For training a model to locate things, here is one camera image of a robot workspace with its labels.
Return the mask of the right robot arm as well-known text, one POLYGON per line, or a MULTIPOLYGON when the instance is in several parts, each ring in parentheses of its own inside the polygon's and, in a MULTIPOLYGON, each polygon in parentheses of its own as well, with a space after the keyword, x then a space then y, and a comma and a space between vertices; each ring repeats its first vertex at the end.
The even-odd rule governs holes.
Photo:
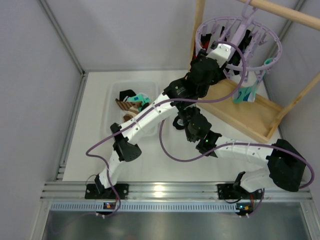
POLYGON ((195 148, 205 156, 246 161, 259 167, 237 175, 233 183, 237 192, 253 193, 272 186, 288 192, 300 189, 306 164, 287 140, 280 138, 271 145, 259 145, 224 137, 211 130, 211 123, 195 106, 179 111, 173 126, 184 130, 186 139, 196 143, 195 148))

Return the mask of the purple round clip hanger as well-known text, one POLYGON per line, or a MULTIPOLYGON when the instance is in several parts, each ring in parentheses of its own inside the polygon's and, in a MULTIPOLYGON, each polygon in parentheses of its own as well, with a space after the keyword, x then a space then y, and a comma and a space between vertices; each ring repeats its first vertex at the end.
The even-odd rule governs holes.
POLYGON ((195 53, 198 54, 199 51, 205 51, 204 49, 201 49, 201 35, 212 34, 211 37, 213 37, 218 30, 221 30, 217 40, 231 46, 231 53, 227 61, 228 64, 223 71, 227 78, 231 78, 231 76, 237 73, 242 73, 243 64, 245 64, 246 73, 254 73, 256 80, 260 79, 264 70, 266 70, 266 74, 270 73, 283 52, 280 38, 269 27, 254 20, 254 14, 258 8, 253 7, 252 12, 246 14, 250 4, 250 0, 245 2, 240 16, 221 16, 212 18, 200 24, 195 32, 194 47, 195 53), (243 54, 238 46, 244 38, 246 30, 251 31, 252 39, 243 54), (275 43, 276 52, 265 60, 261 66, 250 67, 249 62, 254 56, 256 49, 271 39, 275 43), (232 65, 229 63, 235 51, 237 51, 241 57, 239 65, 232 65))

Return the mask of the navy patterned sock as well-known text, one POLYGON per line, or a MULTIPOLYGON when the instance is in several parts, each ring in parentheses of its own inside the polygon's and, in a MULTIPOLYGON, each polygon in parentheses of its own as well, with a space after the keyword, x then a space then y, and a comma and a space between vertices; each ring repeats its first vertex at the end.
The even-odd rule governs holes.
MULTIPOLYGON (((242 41, 240 42, 240 44, 238 46, 238 48, 241 50, 241 52, 243 54, 245 53, 245 50, 249 46, 251 40, 252 40, 251 31, 249 29, 247 29, 242 41)), ((235 53, 233 54, 233 56, 230 59, 229 63, 234 65, 234 66, 238 66, 240 61, 241 61, 241 57, 240 57, 239 53, 237 51, 235 51, 235 53)))

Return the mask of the argyle red orange sock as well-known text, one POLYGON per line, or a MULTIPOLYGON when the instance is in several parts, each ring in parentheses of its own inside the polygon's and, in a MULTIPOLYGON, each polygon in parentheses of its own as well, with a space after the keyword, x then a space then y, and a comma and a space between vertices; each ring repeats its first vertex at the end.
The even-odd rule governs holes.
POLYGON ((207 51, 209 44, 210 44, 210 40, 211 40, 212 34, 211 33, 207 33, 205 35, 201 35, 200 37, 200 46, 201 49, 207 51))

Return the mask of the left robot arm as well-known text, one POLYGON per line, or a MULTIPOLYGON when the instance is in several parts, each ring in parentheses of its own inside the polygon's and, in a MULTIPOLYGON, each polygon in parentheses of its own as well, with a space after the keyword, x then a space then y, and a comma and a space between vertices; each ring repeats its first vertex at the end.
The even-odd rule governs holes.
POLYGON ((211 131, 211 123, 193 103, 205 97, 209 87, 222 79, 227 60, 227 57, 216 53, 199 53, 185 77, 172 81, 155 101, 133 119, 121 125, 113 123, 110 126, 114 135, 111 157, 105 169, 95 177, 94 184, 89 186, 88 192, 96 199, 109 197, 112 186, 117 183, 121 165, 134 161, 142 154, 139 139, 171 115, 177 114, 181 119, 187 140, 199 142, 196 148, 201 153, 214 147, 220 134, 211 131))

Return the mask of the brown striped sock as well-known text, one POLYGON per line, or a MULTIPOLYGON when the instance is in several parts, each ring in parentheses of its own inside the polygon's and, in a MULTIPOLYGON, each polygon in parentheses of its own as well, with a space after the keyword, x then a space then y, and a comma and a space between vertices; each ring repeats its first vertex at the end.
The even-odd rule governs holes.
POLYGON ((119 101, 119 99, 115 99, 116 104, 123 111, 139 113, 138 107, 140 106, 140 102, 127 102, 127 101, 119 101))

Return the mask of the mint green sock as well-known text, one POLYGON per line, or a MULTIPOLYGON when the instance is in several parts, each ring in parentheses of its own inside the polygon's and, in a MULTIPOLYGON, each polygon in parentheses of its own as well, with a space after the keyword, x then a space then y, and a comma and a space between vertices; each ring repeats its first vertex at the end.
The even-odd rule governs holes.
POLYGON ((247 87, 240 87, 238 89, 237 93, 235 93, 232 96, 233 102, 236 104, 239 104, 241 102, 253 103, 256 99, 257 90, 258 90, 260 84, 262 83, 266 72, 267 71, 264 70, 262 72, 261 78, 260 79, 257 78, 253 85, 247 86, 247 87))

